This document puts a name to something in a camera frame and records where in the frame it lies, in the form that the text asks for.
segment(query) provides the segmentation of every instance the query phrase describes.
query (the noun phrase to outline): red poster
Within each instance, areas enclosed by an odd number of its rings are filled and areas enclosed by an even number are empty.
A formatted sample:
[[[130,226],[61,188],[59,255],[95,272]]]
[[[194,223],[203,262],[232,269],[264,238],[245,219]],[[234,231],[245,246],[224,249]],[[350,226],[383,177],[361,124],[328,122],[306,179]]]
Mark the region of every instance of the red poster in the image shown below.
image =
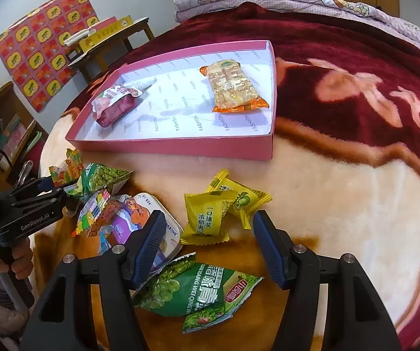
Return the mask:
[[[54,72],[49,66],[49,63],[45,63],[39,70],[36,71],[36,78],[42,85],[45,85],[54,75]]]
[[[94,13],[94,9],[90,3],[83,4],[80,7],[80,11],[82,12],[83,18],[87,18],[88,16]]]
[[[40,91],[33,97],[31,104],[36,111],[40,112],[48,101],[49,98],[47,97],[47,94],[44,91]]]
[[[74,73],[70,67],[64,67],[61,72],[59,72],[59,79],[63,84],[68,82],[72,77]]]
[[[80,21],[78,24],[72,26],[72,34],[79,32],[80,30],[86,29],[86,25],[83,21]]]
[[[25,63],[21,63],[20,66],[13,72],[13,78],[18,85],[22,85],[28,76],[31,74],[28,66]]]
[[[47,18],[45,17],[45,14],[41,12],[31,18],[30,23],[33,30],[37,32],[40,28],[47,24]]]
[[[72,10],[74,7],[77,6],[76,0],[62,0],[61,4],[64,13],[67,13],[68,11]]]
[[[46,42],[42,46],[42,50],[44,51],[45,57],[50,59],[52,56],[58,54],[61,51],[61,47],[55,38],[52,38],[49,42]]]
[[[64,16],[60,16],[56,20],[52,21],[51,25],[52,25],[52,29],[54,30],[54,33],[56,34],[64,32],[66,28],[69,26]]]
[[[0,34],[0,58],[38,112],[73,76],[63,40],[88,27],[84,17],[97,20],[89,0],[49,0]]]
[[[6,58],[15,48],[15,40],[12,36],[7,37],[0,43],[0,56]]]
[[[20,45],[23,55],[28,57],[34,50],[37,49],[37,43],[33,36],[29,37]]]

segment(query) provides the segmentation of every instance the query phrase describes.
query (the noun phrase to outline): screw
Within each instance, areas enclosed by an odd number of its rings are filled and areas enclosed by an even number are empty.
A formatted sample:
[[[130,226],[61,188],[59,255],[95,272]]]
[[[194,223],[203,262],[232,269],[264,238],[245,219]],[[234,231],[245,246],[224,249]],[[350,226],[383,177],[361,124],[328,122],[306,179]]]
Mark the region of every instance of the screw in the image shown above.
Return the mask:
[[[70,264],[73,260],[75,260],[75,255],[71,253],[66,254],[62,260],[65,264]]]
[[[115,254],[120,254],[125,251],[125,247],[122,244],[117,244],[112,247],[112,252]]]
[[[343,260],[348,264],[353,264],[356,261],[356,258],[351,253],[345,253],[343,255]]]
[[[296,252],[296,253],[304,253],[304,252],[306,252],[306,247],[304,246],[304,245],[302,245],[302,244],[295,244],[294,246],[293,246],[293,250]]]

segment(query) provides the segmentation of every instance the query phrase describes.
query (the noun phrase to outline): green pea snack bag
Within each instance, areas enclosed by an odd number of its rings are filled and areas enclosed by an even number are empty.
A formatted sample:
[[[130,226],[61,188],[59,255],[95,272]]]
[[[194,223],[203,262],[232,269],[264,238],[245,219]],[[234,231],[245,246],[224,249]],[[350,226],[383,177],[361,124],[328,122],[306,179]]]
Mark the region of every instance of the green pea snack bag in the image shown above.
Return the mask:
[[[263,191],[254,190],[244,186],[241,183],[235,182],[228,178],[229,171],[226,169],[220,170],[216,174],[213,181],[207,187],[208,191],[219,191],[219,190],[234,190],[237,192],[237,198],[234,204],[229,208],[229,213],[234,216],[241,218],[242,227],[245,230],[251,229],[250,218],[255,211],[265,203],[272,200],[272,196],[269,193]]]
[[[89,164],[83,171],[73,190],[67,192],[74,197],[91,198],[92,193],[106,188],[112,195],[117,194],[133,172],[114,169],[101,164]]]
[[[166,317],[187,315],[188,334],[231,318],[263,277],[196,261],[195,253],[167,264],[134,296],[136,306]]]

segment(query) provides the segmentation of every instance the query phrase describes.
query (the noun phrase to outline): yellow candy wrapper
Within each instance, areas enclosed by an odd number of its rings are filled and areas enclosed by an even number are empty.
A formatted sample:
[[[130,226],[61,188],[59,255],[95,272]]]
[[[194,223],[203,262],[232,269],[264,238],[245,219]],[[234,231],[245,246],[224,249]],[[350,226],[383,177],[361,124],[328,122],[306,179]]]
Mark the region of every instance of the yellow candy wrapper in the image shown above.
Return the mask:
[[[237,198],[234,204],[230,207],[229,212],[234,216],[241,218],[242,227],[245,230],[250,230],[251,223],[249,219],[251,215],[255,213],[260,206],[271,201],[272,196],[269,193],[254,190],[253,188],[249,188],[241,183],[230,180],[228,176],[228,170],[220,170],[208,186],[207,192],[226,190],[236,191]]]
[[[236,199],[237,192],[232,190],[184,194],[189,224],[181,243],[207,245],[228,241],[228,233],[220,231],[221,220]]]

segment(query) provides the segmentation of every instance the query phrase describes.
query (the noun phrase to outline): pink box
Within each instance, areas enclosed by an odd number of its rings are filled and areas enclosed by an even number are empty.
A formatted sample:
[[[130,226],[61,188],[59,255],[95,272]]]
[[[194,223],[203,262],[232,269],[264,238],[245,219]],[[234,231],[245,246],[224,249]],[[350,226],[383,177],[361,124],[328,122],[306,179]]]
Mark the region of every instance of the pink box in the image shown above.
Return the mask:
[[[269,109],[211,112],[213,92],[198,70],[229,58],[241,63],[257,92],[270,104]],[[143,59],[115,70],[104,81],[65,139],[81,151],[268,160],[272,158],[275,129],[275,75],[273,48],[270,41],[264,40],[196,46]],[[110,129],[101,129],[94,122],[94,97],[115,84],[149,76],[155,76],[156,82],[140,97],[143,100],[136,109]]]
[[[105,20],[97,22],[96,24],[92,25],[92,28],[98,31],[116,21],[117,21],[117,18],[115,16],[112,16],[112,17],[106,18]]]

